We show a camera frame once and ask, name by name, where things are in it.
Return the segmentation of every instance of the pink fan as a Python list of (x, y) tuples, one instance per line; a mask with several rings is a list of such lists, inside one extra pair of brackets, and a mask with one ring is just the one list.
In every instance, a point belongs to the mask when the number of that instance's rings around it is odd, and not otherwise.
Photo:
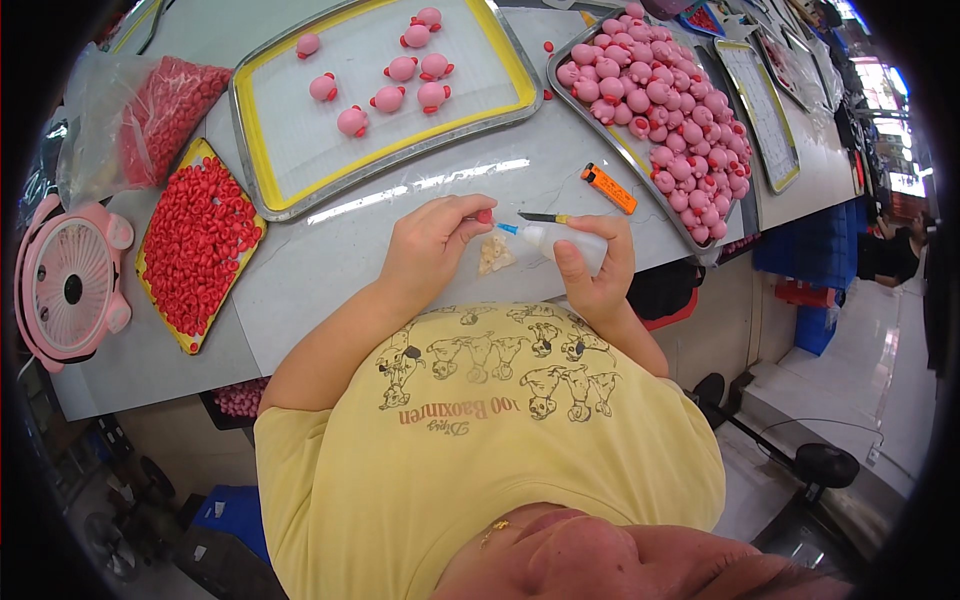
[(131, 316), (117, 287), (130, 223), (96, 203), (50, 217), (58, 206), (50, 194), (36, 208), (14, 270), (16, 324), (49, 372), (88, 359), (107, 330), (117, 333)]

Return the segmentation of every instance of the workbench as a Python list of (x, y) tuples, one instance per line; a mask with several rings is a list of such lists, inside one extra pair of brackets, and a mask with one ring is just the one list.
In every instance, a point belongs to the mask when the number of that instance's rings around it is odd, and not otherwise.
[[(542, 77), (547, 61), (542, 44), (551, 40), (562, 47), (585, 24), (576, 11), (547, 11), (536, 0), (532, 2), (540, 8), (504, 8), (503, 12)], [(332, 4), (330, 0), (319, 4), (306, 0), (167, 2), (162, 6), (169, 8), (144, 54), (233, 66), (265, 40)], [(138, 8), (143, 18), (127, 19), (123, 28), (128, 30), (117, 38), (126, 37), (119, 52), (139, 48), (150, 29), (151, 9), (160, 7), (160, 0), (145, 0)], [(591, 8), (598, 15), (607, 10)], [(847, 153), (836, 128), (830, 124), (817, 132), (796, 105), (786, 100), (783, 104), (802, 172), (775, 196), (762, 169), (755, 168), (756, 207), (744, 211), (744, 203), (737, 203), (723, 243), (853, 196)], [(226, 94), (195, 134), (210, 142), (244, 184)], [(303, 335), (376, 279), (394, 222), (438, 196), (487, 194), (500, 202), (494, 216), (508, 223), (516, 221), (517, 210), (615, 214), (612, 204), (580, 181), (578, 176), (588, 162), (601, 166), (637, 199), (636, 212), (628, 220), (639, 271), (690, 255), (679, 233), (619, 156), (569, 107), (559, 101), (544, 102), (533, 117), (516, 127), (444, 147), (375, 176), (298, 219), (270, 224), (210, 328), (203, 351), (195, 356), (180, 349), (133, 275), (135, 249), (160, 190), (118, 194), (108, 209), (126, 217), (136, 232), (134, 250), (124, 257), (120, 279), (132, 320), (118, 335), (107, 336), (91, 359), (52, 375), (63, 413), (69, 420), (92, 417), (272, 374)], [(456, 277), (431, 307), (480, 300), (548, 300), (564, 293), (554, 263), (532, 247), (517, 254), (514, 266), (478, 277), (479, 245), (477, 241), (468, 246)]]

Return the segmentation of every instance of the black bag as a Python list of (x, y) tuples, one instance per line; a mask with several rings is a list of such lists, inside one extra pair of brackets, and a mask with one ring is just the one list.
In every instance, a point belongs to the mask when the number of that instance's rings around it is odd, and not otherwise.
[(700, 287), (707, 268), (681, 258), (634, 274), (627, 302), (641, 319), (667, 317), (690, 303), (693, 288)]

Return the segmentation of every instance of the gold necklace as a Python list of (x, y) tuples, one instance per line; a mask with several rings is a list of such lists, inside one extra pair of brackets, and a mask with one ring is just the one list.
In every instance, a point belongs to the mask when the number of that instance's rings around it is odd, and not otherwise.
[(484, 548), (487, 547), (487, 542), (490, 541), (490, 534), (493, 533), (494, 530), (499, 531), (501, 529), (506, 529), (509, 526), (510, 526), (510, 521), (508, 521), (505, 518), (502, 520), (498, 520), (496, 523), (491, 525), (486, 535), (484, 535), (483, 539), (480, 540), (480, 549), (483, 550)]

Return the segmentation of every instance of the hand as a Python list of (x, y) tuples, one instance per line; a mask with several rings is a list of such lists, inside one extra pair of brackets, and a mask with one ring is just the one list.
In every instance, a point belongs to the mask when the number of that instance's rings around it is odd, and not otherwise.
[(565, 240), (553, 245), (557, 266), (564, 278), (566, 299), (596, 329), (622, 314), (627, 290), (634, 280), (634, 236), (623, 217), (571, 217), (566, 224), (607, 240), (607, 256), (596, 277), (590, 276), (576, 246)]
[(467, 243), (493, 229), (464, 218), (494, 206), (496, 200), (482, 194), (443, 196), (397, 221), (378, 280), (390, 299), (413, 316), (439, 296)]

